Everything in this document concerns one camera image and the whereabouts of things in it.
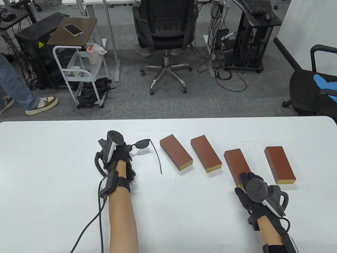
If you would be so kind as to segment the person's left hand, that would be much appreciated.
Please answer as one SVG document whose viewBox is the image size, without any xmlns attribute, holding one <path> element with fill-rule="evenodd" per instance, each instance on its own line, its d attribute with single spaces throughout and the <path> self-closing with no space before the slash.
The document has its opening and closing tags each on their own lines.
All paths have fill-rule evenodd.
<svg viewBox="0 0 337 253">
<path fill-rule="evenodd" d="M 132 182 L 136 175 L 135 171 L 132 169 L 131 165 L 131 145 L 127 145 L 125 142 L 118 145 L 116 150 L 113 151 L 110 162 L 103 162 L 103 168 L 109 173 L 113 170 L 119 172 L 119 176 L 125 176 L 125 178 Z"/>
</svg>

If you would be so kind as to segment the person's right hand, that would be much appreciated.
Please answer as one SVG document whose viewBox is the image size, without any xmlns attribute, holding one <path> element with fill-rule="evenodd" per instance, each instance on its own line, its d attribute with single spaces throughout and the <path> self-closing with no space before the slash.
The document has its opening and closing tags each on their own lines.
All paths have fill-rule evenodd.
<svg viewBox="0 0 337 253">
<path fill-rule="evenodd" d="M 252 225 L 254 231 L 262 231 L 262 225 L 258 224 L 258 219 L 266 216 L 269 221 L 271 222 L 273 228 L 280 234 L 285 234 L 288 232 L 286 229 L 283 228 L 280 222 L 280 218 L 277 217 L 273 212 L 262 203 L 254 202 L 244 190 L 246 190 L 247 183 L 252 179 L 259 179 L 263 180 L 262 177 L 255 175 L 253 172 L 242 172 L 239 174 L 241 182 L 243 183 L 243 189 L 236 187 L 235 193 L 237 194 L 238 198 L 242 206 L 249 212 L 249 224 Z"/>
</svg>

